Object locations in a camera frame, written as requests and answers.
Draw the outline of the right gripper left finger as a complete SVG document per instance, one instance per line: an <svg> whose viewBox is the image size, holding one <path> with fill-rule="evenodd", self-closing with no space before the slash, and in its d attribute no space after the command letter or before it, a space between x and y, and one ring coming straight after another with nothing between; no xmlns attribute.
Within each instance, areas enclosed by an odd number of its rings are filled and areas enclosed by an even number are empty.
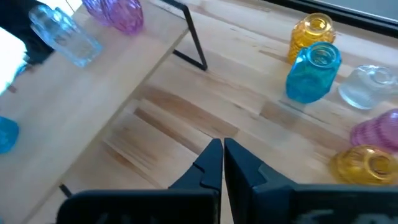
<svg viewBox="0 0 398 224"><path fill-rule="evenodd" d="M212 139L168 189L87 190L62 203L57 224L220 224L223 145Z"/></svg>

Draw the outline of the pink ribbed bottle vase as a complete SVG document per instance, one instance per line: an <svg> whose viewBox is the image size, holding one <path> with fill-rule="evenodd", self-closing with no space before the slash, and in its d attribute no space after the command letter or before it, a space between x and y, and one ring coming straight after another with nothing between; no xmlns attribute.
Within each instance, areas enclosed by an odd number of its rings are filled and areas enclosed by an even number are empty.
<svg viewBox="0 0 398 224"><path fill-rule="evenodd" d="M350 143L354 146L374 145L398 153L398 108L354 126L350 132Z"/></svg>

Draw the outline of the light wooden board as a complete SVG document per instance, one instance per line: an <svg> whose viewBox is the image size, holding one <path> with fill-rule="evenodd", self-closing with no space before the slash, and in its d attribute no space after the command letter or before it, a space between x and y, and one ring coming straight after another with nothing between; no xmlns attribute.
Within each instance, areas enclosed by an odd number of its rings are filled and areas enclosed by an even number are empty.
<svg viewBox="0 0 398 224"><path fill-rule="evenodd" d="M58 189L78 158L187 34L195 34L188 7L175 0L140 0L144 27L136 35L100 24L80 6L73 18L103 46L80 68L60 53L0 95L0 116L20 129L0 154L0 218L25 224Z"/></svg>

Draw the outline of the pink ribbed flared-neck vase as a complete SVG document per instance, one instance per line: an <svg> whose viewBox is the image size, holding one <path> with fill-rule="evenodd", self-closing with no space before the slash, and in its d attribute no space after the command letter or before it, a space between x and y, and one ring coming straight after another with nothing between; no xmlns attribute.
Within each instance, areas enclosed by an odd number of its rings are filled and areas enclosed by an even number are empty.
<svg viewBox="0 0 398 224"><path fill-rule="evenodd" d="M102 8L102 0L82 0L88 13L97 19L102 25L109 26L108 20Z"/></svg>

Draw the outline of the pink wavy-ribbed bulb vase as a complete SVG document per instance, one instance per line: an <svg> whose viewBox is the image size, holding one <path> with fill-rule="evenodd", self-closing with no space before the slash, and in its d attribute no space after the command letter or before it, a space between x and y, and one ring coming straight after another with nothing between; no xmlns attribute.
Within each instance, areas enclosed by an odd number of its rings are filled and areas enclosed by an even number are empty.
<svg viewBox="0 0 398 224"><path fill-rule="evenodd" d="M136 34L144 25L144 15L139 0L101 0L106 20L125 34Z"/></svg>

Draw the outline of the small clear square vase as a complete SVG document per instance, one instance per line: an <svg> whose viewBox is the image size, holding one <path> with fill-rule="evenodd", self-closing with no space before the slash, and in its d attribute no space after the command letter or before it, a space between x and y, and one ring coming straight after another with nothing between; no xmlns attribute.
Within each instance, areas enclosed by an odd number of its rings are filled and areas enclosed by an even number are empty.
<svg viewBox="0 0 398 224"><path fill-rule="evenodd" d="M85 67L103 46L59 7L38 5L29 11L32 30L51 48L79 67Z"/></svg>

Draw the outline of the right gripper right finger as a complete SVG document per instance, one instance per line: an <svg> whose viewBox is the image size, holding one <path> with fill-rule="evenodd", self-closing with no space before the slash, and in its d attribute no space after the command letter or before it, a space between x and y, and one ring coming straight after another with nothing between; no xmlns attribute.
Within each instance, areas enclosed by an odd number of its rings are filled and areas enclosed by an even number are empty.
<svg viewBox="0 0 398 224"><path fill-rule="evenodd" d="M235 224L398 224L398 188L298 184L231 138L224 174Z"/></svg>

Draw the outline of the clear ribbed square bottle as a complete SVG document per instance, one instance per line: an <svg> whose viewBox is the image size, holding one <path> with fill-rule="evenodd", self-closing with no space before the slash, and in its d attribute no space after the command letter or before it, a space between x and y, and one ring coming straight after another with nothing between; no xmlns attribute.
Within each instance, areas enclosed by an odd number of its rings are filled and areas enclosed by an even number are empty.
<svg viewBox="0 0 398 224"><path fill-rule="evenodd" d="M360 65L338 86L338 93L349 105L370 110L398 96L398 73L386 67Z"/></svg>

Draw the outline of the teal embossed medallion vase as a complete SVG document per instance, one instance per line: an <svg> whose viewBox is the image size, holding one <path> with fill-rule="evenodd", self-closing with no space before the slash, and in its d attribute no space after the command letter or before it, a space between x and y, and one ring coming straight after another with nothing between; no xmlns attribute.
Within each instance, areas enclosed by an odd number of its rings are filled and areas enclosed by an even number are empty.
<svg viewBox="0 0 398 224"><path fill-rule="evenodd" d="M13 120L0 116L0 154L9 152L15 145L19 127Z"/></svg>

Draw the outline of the teal faceted shouldered vase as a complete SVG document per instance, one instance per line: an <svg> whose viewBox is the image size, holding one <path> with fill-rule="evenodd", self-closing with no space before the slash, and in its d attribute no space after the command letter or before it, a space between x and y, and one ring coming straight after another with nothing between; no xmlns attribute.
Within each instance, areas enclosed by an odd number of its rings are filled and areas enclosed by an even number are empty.
<svg viewBox="0 0 398 224"><path fill-rule="evenodd" d="M287 75L286 95L302 104L323 98L330 91L341 62L340 51L329 42L302 48Z"/></svg>

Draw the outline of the yellow hobnail vase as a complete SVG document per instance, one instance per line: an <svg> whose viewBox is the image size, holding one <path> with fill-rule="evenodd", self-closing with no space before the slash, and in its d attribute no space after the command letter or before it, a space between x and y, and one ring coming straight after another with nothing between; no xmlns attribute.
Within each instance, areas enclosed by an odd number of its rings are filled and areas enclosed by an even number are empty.
<svg viewBox="0 0 398 224"><path fill-rule="evenodd" d="M336 32L331 17L317 12L309 14L299 21L293 28L290 38L288 62L293 64L304 47L309 47L316 42L333 43Z"/></svg>

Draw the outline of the small yellow ribbed vase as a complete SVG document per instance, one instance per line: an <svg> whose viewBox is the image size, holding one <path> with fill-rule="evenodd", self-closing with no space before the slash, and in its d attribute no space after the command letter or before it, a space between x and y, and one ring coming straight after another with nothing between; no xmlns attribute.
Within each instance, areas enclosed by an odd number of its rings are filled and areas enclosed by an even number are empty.
<svg viewBox="0 0 398 224"><path fill-rule="evenodd" d="M338 182L356 185L394 185L398 183L398 160L373 145L359 145L335 154L331 174Z"/></svg>

